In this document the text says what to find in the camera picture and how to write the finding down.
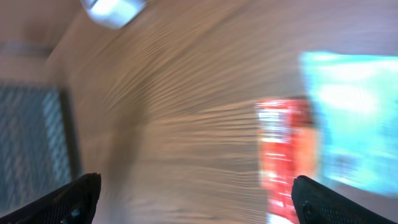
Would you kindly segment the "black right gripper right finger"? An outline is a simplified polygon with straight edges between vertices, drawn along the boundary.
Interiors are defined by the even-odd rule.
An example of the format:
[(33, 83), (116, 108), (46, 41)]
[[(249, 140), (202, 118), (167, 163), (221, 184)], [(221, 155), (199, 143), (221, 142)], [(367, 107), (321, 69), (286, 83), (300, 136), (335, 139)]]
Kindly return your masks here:
[(300, 224), (397, 224), (305, 175), (294, 179), (291, 198)]

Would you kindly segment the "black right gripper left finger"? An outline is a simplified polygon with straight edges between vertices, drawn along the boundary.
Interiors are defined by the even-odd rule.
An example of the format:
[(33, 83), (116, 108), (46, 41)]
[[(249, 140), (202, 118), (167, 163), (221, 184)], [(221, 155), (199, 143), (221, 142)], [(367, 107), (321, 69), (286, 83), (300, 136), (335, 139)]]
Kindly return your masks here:
[(101, 175), (87, 173), (1, 217), (1, 224), (91, 224), (100, 192)]

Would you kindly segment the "red stick snack packet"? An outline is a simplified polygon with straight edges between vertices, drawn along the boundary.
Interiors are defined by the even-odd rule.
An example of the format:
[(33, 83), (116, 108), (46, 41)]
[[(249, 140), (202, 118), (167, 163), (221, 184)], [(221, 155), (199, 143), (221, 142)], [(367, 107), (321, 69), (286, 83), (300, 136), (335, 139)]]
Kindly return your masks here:
[(308, 101), (261, 100), (255, 109), (259, 122), (259, 180), (267, 192), (269, 223), (298, 223), (291, 191), (297, 170), (299, 131), (310, 121)]

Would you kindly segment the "teal snack packet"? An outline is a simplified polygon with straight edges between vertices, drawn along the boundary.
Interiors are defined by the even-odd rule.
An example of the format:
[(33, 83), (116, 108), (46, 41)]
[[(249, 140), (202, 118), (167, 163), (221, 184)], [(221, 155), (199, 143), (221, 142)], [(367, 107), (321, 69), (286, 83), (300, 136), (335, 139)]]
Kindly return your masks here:
[(320, 132), (318, 180), (397, 196), (397, 57), (305, 52), (305, 89)]

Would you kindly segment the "orange juice carton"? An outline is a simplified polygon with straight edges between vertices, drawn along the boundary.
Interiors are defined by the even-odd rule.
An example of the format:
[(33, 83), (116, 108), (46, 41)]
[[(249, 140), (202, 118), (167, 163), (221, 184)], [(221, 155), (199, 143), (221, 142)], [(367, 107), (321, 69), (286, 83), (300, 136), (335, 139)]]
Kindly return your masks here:
[(294, 152), (294, 174), (316, 179), (318, 175), (318, 130), (301, 126), (297, 128)]

